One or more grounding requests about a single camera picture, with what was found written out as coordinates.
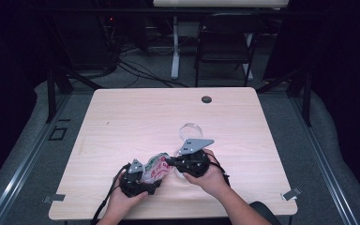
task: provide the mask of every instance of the gray carpet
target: gray carpet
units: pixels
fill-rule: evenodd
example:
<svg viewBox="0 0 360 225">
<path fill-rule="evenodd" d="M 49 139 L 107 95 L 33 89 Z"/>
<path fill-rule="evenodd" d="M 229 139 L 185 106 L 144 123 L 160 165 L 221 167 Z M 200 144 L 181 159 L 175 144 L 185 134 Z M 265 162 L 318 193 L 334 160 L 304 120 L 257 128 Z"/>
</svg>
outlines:
<svg viewBox="0 0 360 225">
<path fill-rule="evenodd" d="M 270 37 L 261 41 L 256 51 L 252 69 L 254 80 L 249 83 L 249 86 L 259 87 L 264 84 L 262 75 L 272 43 L 273 39 Z M 162 53 L 168 52 L 168 49 L 159 50 Z M 184 46 L 181 51 L 180 78 L 177 82 L 188 86 L 194 84 L 193 51 L 192 45 Z M 137 64 L 143 65 L 159 78 L 171 80 L 171 52 L 161 54 L 152 50 L 147 55 L 145 52 L 134 51 L 121 55 L 121 59 L 138 69 L 143 68 Z M 204 66 L 202 76 L 205 78 L 212 78 L 208 77 L 208 75 L 213 74 L 213 71 L 227 71 L 232 74 L 234 80 L 229 82 L 217 79 L 202 80 L 201 85 L 241 86 L 243 83 L 242 79 L 240 79 L 242 78 L 241 70 L 233 71 L 233 68 L 233 66 Z M 91 74 L 93 72 L 84 73 L 86 76 Z M 108 88 L 167 87 L 163 82 L 137 79 L 136 76 L 129 75 L 120 67 L 109 76 L 94 79 L 94 81 Z M 37 157 L 37 161 L 17 198 L 9 207 L 7 214 L 4 215 L 3 224 L 63 224 L 62 221 L 56 222 L 49 219 L 50 205 L 43 203 L 42 200 L 45 196 L 54 194 L 58 187 L 92 96 L 89 87 L 75 80 L 72 83 L 76 91 L 67 100 L 64 110 L 60 112 L 53 122 L 48 135 L 43 137 L 44 141 L 40 146 L 40 155 Z M 332 193 L 325 184 L 317 165 L 311 142 L 304 131 L 302 122 L 298 119 L 298 112 L 294 109 L 293 100 L 286 97 L 283 92 L 284 87 L 286 87 L 286 84 L 280 85 L 272 93 L 259 95 L 259 98 L 291 187 L 300 187 L 303 191 L 296 201 L 298 212 L 293 216 L 292 224 L 344 224 L 333 201 Z M 44 129 L 44 121 L 47 118 L 46 83 L 39 86 L 36 91 L 38 93 L 38 103 L 33 115 L 0 172 L 0 197 L 16 169 L 23 162 L 23 158 L 32 150 L 39 134 Z M 315 95 L 313 95 L 311 104 L 311 122 L 313 124 L 312 129 L 320 142 L 322 150 L 326 154 L 338 182 L 350 201 L 352 211 L 356 214 L 360 223 L 360 186 L 341 159 L 341 154 L 338 151 L 336 129 L 324 105 Z M 62 141 L 49 141 L 49 136 L 55 126 L 67 129 Z M 282 224 L 287 224 L 288 219 L 281 217 L 280 221 Z M 70 221 L 69 224 L 89 224 L 89 222 Z"/>
</svg>

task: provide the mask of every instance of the hand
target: hand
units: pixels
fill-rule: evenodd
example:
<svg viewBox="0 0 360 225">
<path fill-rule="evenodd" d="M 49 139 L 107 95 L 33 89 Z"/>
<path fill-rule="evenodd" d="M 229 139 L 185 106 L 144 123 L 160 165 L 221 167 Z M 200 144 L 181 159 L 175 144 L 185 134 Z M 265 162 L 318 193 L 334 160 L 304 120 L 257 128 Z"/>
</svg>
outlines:
<svg viewBox="0 0 360 225">
<path fill-rule="evenodd" d="M 208 154 L 210 161 L 218 163 L 212 157 L 215 154 L 211 150 L 203 149 L 203 151 Z M 206 193 L 212 195 L 213 197 L 216 197 L 222 190 L 230 188 L 225 182 L 221 170 L 213 165 L 210 165 L 207 172 L 199 178 L 195 178 L 186 172 L 184 172 L 183 175 L 189 183 L 200 186 L 204 191 L 206 191 Z"/>
<path fill-rule="evenodd" d="M 137 196 L 129 198 L 122 192 L 119 187 L 119 181 L 122 179 L 124 174 L 121 173 L 119 178 L 115 182 L 115 187 L 117 187 L 111 194 L 110 200 L 108 202 L 107 210 L 103 218 L 98 223 L 99 225 L 103 224 L 117 224 L 121 221 L 130 211 L 130 209 L 136 204 L 140 203 L 148 196 L 148 192 L 145 191 Z"/>
</svg>

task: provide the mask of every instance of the gray floor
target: gray floor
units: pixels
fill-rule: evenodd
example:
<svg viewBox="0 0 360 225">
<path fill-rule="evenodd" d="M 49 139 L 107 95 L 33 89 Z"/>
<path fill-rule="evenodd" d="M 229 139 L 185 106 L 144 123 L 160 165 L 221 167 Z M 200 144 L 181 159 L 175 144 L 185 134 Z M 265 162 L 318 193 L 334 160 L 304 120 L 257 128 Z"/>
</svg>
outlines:
<svg viewBox="0 0 360 225">
<path fill-rule="evenodd" d="M 262 75 L 273 41 L 271 37 L 265 37 L 261 41 L 252 69 L 254 79 L 249 86 L 257 88 L 264 85 Z M 187 86 L 194 84 L 193 53 L 193 46 L 187 45 L 186 42 L 181 48 L 180 78 L 177 82 Z M 171 80 L 172 52 L 167 48 L 151 49 L 148 55 L 145 52 L 132 51 L 121 55 L 121 59 L 140 70 L 143 68 L 137 64 L 143 65 L 159 78 Z M 202 75 L 205 78 L 212 78 L 212 75 L 216 78 L 224 72 L 232 74 L 235 80 L 202 80 L 201 85 L 242 86 L 242 71 L 233 71 L 233 68 L 234 66 L 203 66 Z M 164 83 L 154 80 L 136 80 L 135 76 L 129 75 L 119 67 L 109 76 L 93 81 L 108 88 L 167 87 Z M 89 87 L 78 81 L 73 80 L 72 84 L 76 89 L 73 95 L 67 97 L 58 94 L 58 108 L 62 110 L 50 125 L 44 123 L 48 112 L 46 83 L 36 88 L 37 106 L 0 172 L 0 224 L 63 223 L 49 219 L 50 205 L 42 200 L 45 196 L 54 194 L 58 187 L 93 94 Z M 259 99 L 291 187 L 299 187 L 303 191 L 296 201 L 298 212 L 293 217 L 292 224 L 360 224 L 360 186 L 342 161 L 336 129 L 330 115 L 320 99 L 313 95 L 313 126 L 305 127 L 299 116 L 299 100 L 287 98 L 283 92 L 285 87 L 286 84 L 282 84 L 270 93 L 259 95 Z M 67 129 L 62 141 L 49 141 L 55 126 Z M 315 139 L 318 141 L 318 147 L 314 143 Z M 327 159 L 328 164 L 324 164 L 324 168 L 320 167 L 323 164 L 317 157 L 317 148 Z M 32 163 L 27 168 L 30 173 L 20 173 L 18 168 L 24 168 L 27 164 L 25 162 L 30 161 Z M 336 177 L 335 184 L 327 179 L 325 173 L 328 171 Z M 23 183 L 15 187 L 17 191 L 10 192 L 10 181 L 13 181 L 13 177 L 17 177 Z M 8 196 L 6 194 L 12 197 L 11 201 L 3 198 Z M 336 201 L 338 194 L 341 194 L 340 198 L 343 201 Z M 352 213 L 347 215 L 349 211 L 346 210 L 344 215 L 344 206 L 350 208 Z M 288 222 L 286 217 L 281 217 L 280 220 L 282 224 Z M 70 221 L 69 224 L 89 222 Z"/>
</svg>

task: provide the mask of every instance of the dark background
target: dark background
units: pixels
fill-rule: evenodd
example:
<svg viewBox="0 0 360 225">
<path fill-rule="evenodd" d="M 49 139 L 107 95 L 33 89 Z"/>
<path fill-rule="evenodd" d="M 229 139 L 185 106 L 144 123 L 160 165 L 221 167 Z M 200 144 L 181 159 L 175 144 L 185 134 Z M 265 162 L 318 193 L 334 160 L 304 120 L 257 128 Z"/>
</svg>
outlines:
<svg viewBox="0 0 360 225">
<path fill-rule="evenodd" d="M 360 182 L 360 1 L 336 1 L 331 6 L 342 8 L 350 3 L 355 7 L 338 24 L 311 73 L 313 91 L 336 124 L 342 156 Z M 323 11 L 328 7 L 319 0 L 290 3 L 290 10 Z M 46 21 L 24 17 L 20 8 L 21 3 L 0 0 L 0 168 L 36 104 L 34 88 L 46 80 L 52 56 L 58 64 L 74 66 Z M 284 76 L 300 67 L 324 23 L 286 18 L 264 77 Z"/>
</svg>

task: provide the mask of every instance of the desk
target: desk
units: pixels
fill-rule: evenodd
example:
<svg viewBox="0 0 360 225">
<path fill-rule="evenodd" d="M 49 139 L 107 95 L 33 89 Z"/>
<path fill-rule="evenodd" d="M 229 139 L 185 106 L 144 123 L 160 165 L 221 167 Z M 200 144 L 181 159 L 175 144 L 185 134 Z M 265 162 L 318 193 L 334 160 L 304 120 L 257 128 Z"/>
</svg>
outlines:
<svg viewBox="0 0 360 225">
<path fill-rule="evenodd" d="M 285 8 L 289 0 L 154 0 L 154 7 L 159 8 Z M 173 18 L 173 61 L 172 79 L 178 79 L 180 54 L 178 45 L 178 21 Z M 243 70 L 248 70 L 248 64 L 243 65 Z"/>
<path fill-rule="evenodd" d="M 203 103 L 204 96 L 212 102 Z M 173 155 L 183 144 L 179 129 L 186 123 L 215 140 L 208 148 L 243 199 L 265 203 L 275 215 L 296 213 L 294 200 L 281 199 L 291 188 L 254 89 L 101 89 L 93 95 L 56 192 L 66 197 L 52 203 L 50 218 L 92 218 L 121 167 L 134 158 L 144 164 L 160 152 Z M 171 171 L 127 218 L 226 216 L 216 199 Z"/>
</svg>

